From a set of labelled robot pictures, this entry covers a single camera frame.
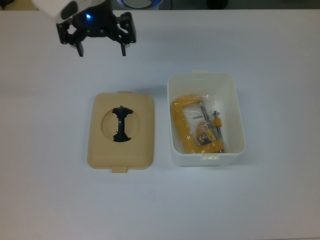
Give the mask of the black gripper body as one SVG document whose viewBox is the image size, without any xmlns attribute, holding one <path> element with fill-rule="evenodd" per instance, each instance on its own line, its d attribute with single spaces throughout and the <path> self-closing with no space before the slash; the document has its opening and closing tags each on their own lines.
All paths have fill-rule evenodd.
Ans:
<svg viewBox="0 0 320 240">
<path fill-rule="evenodd" d="M 115 33 L 117 32 L 117 25 L 103 25 L 103 26 L 81 26 L 74 25 L 76 31 L 76 39 L 83 41 L 85 38 L 109 38 L 116 40 Z"/>
</svg>

